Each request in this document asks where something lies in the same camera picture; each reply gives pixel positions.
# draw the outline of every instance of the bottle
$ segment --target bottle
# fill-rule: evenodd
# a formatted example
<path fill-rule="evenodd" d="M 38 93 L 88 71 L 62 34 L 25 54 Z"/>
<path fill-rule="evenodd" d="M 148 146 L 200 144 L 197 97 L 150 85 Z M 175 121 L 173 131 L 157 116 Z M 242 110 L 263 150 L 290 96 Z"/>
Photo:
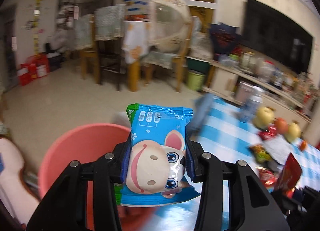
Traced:
<path fill-rule="evenodd" d="M 259 105 L 262 103 L 261 94 L 263 93 L 263 90 L 257 86 L 254 86 L 253 88 L 254 93 L 247 99 L 240 112 L 239 120 L 244 123 L 252 120 Z"/>

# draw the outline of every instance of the table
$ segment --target table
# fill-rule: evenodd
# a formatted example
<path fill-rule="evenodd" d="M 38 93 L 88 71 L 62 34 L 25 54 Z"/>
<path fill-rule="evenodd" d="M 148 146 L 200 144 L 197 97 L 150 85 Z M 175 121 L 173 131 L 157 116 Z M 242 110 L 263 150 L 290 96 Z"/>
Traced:
<path fill-rule="evenodd" d="M 259 131 L 251 123 L 242 123 L 236 119 L 239 108 L 214 97 L 212 108 L 205 119 L 199 132 L 197 142 L 204 151 L 217 156 L 222 161 L 235 163 L 239 159 L 245 160 L 257 173 L 257 163 L 251 155 L 248 146 L 260 142 L 257 136 Z M 320 151 L 311 145 L 301 152 L 298 148 L 301 140 L 293 143 L 294 156 L 303 170 L 297 184 L 299 187 L 310 186 L 320 189 Z M 190 182 L 198 192 L 201 192 L 201 183 Z M 222 230 L 228 229 L 229 217 L 228 182 L 223 183 L 223 214 Z M 140 231 L 169 231 L 174 226 L 175 230 L 191 231 L 194 229 L 198 213 L 200 197 L 193 200 L 160 207 L 148 220 Z"/>
<path fill-rule="evenodd" d="M 128 68 L 128 84 L 132 92 L 138 90 L 140 79 L 140 58 L 149 53 L 149 27 L 145 21 L 125 21 L 125 36 L 122 50 L 125 53 L 125 61 Z"/>

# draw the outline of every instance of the blue snack wrapper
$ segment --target blue snack wrapper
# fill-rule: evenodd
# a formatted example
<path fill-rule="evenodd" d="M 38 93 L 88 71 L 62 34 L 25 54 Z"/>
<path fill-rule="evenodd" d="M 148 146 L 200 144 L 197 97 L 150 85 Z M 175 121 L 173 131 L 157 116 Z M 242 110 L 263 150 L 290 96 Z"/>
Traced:
<path fill-rule="evenodd" d="M 192 109 L 132 104 L 132 150 L 123 186 L 115 186 L 117 204 L 155 207 L 200 195 L 185 178 L 186 125 Z"/>

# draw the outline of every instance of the pink bucket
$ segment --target pink bucket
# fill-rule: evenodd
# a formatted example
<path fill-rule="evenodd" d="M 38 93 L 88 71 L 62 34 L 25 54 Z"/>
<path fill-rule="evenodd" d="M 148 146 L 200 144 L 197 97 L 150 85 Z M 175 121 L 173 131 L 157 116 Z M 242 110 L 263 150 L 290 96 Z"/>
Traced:
<path fill-rule="evenodd" d="M 87 124 L 79 126 L 58 138 L 47 151 L 39 170 L 39 194 L 43 198 L 54 181 L 72 160 L 87 163 L 112 152 L 114 147 L 125 142 L 130 129 L 117 124 Z M 88 183 L 87 228 L 93 230 L 93 185 Z M 152 208 L 134 209 L 135 215 L 121 218 L 123 231 L 133 231 L 152 214 Z"/>

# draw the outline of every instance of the blue checkered tablecloth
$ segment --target blue checkered tablecloth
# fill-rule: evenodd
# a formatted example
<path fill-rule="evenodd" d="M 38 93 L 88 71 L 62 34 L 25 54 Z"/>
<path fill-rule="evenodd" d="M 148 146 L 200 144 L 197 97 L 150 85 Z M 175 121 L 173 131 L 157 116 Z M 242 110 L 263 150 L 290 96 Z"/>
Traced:
<path fill-rule="evenodd" d="M 205 119 L 197 142 L 204 151 L 217 156 L 222 161 L 235 163 L 239 159 L 247 161 L 257 173 L 254 157 L 248 147 L 261 143 L 257 135 L 259 130 L 251 123 L 243 123 L 237 119 L 240 108 L 214 97 L 212 108 Z M 298 146 L 301 139 L 292 143 L 293 155 L 299 162 L 303 172 L 297 186 L 309 186 L 320 189 L 320 151 L 311 145 L 301 152 Z"/>
<path fill-rule="evenodd" d="M 242 123 L 237 119 L 239 108 L 230 105 L 218 97 L 213 98 L 212 108 L 205 119 L 204 125 L 196 139 L 204 151 L 217 156 L 222 161 L 235 163 L 239 159 L 245 160 L 257 173 L 257 163 L 248 146 L 260 143 L 257 136 L 259 130 L 251 123 Z M 320 189 L 320 151 L 309 145 L 301 152 L 298 148 L 301 140 L 293 143 L 294 156 L 303 170 L 297 186 L 310 186 Z M 189 183 L 201 192 L 202 183 Z M 193 230 L 198 213 L 200 197 L 174 205 L 159 207 L 140 231 L 171 231 Z M 229 222 L 229 189 L 228 182 L 223 181 L 223 213 L 222 228 L 228 229 Z"/>

